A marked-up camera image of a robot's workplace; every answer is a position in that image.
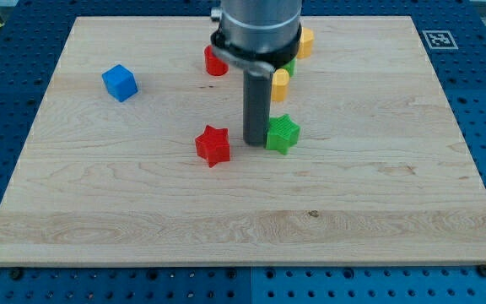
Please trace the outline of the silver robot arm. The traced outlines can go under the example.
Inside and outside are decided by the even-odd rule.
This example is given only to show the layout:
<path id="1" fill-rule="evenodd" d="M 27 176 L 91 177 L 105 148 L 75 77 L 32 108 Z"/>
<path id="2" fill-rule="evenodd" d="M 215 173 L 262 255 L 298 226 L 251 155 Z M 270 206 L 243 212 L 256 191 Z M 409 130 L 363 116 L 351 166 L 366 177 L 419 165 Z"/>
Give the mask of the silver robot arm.
<path id="1" fill-rule="evenodd" d="M 222 0 L 213 45 L 270 53 L 292 43 L 300 32 L 301 0 Z"/>

